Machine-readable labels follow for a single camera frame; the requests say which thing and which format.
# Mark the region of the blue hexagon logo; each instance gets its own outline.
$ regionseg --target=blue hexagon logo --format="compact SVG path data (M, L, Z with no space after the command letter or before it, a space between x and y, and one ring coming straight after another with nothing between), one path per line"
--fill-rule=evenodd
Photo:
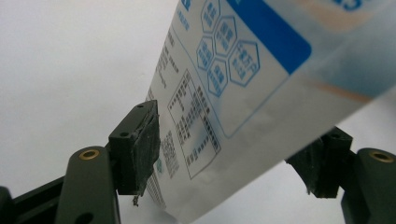
M204 33L212 33L220 16L219 0L207 0L201 12Z
M197 49L198 67L207 70L213 59L212 37L204 36Z
M246 87L260 70L257 43L239 40L228 60L232 83Z
M209 92L220 97L228 84L226 62L215 59L207 71L207 81L209 83Z
M234 17L222 17L215 31L216 54L227 56L237 38Z

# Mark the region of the black metal bracket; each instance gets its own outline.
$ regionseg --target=black metal bracket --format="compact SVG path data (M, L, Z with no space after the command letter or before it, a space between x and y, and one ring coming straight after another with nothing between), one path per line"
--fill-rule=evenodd
M346 224L392 224L396 220L396 156L375 148L350 151L352 137L338 128L286 160L317 198L345 191Z
M159 157L157 101L135 106L106 147L70 158L65 177L12 200L0 187L1 224L120 223L117 193L143 195Z

